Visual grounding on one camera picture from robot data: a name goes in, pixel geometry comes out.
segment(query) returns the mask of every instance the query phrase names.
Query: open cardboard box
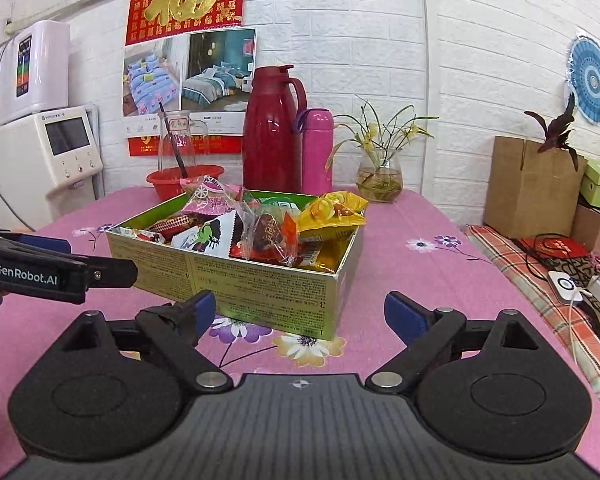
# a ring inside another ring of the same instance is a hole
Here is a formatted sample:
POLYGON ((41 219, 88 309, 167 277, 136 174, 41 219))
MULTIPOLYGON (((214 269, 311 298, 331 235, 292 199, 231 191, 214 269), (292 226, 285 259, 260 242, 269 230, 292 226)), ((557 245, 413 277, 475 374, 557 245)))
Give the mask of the open cardboard box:
MULTIPOLYGON (((251 191, 256 198, 279 193, 251 191)), ((300 210, 314 196, 285 193, 300 210)), ((116 227, 146 229, 180 211, 186 194, 163 202, 116 227)), ((172 248, 107 231, 111 254, 138 266, 136 287, 172 301, 200 290, 216 296, 219 314, 285 332, 331 340, 335 337, 362 249, 362 228, 354 232, 336 274, 219 258, 172 248)))

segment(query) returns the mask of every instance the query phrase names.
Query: blue gripper pad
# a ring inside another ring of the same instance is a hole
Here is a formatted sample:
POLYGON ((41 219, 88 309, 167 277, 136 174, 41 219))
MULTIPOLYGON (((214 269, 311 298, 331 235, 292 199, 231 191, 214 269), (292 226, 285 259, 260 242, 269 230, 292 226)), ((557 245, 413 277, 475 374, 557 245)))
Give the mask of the blue gripper pad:
POLYGON ((384 320, 402 342, 409 346, 429 331, 432 312, 400 292, 384 298, 384 320))

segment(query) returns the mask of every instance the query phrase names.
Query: yellow flower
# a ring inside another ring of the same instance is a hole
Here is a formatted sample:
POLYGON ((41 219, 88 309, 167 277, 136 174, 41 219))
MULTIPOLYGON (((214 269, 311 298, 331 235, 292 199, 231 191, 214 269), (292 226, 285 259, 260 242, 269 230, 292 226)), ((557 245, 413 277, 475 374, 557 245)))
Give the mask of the yellow flower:
POLYGON ((406 131, 404 136, 407 137, 408 140, 413 140, 418 136, 419 133, 420 131, 418 129, 418 125, 416 123, 413 123, 406 131))
POLYGON ((284 333, 273 340, 278 354, 291 357, 297 366, 324 366, 325 357, 340 357, 345 341, 336 337, 333 341, 324 341, 315 337, 284 333))
POLYGON ((369 125, 368 131, 365 134, 365 139, 371 140, 375 139, 380 133, 380 127, 376 123, 371 123, 369 125))

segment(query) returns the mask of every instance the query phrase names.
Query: white machine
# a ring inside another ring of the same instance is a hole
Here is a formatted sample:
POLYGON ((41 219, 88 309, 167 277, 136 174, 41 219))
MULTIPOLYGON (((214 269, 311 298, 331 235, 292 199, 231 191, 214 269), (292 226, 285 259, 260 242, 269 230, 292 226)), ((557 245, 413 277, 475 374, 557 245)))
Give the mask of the white machine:
POLYGON ((0 126, 68 106, 69 25, 37 22, 10 40, 0 62, 0 126))
POLYGON ((0 126, 0 227, 26 228, 18 216, 37 230, 87 206, 95 200, 92 177, 101 171, 82 106, 0 126))

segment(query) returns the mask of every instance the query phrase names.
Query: glass vase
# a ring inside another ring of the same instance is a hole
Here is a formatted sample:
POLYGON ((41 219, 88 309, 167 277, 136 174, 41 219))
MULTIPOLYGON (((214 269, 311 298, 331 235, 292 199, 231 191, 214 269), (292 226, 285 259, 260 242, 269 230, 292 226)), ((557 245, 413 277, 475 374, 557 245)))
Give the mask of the glass vase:
POLYGON ((391 203, 402 192, 400 150, 375 148, 363 152, 356 186, 360 196, 370 202, 391 203))

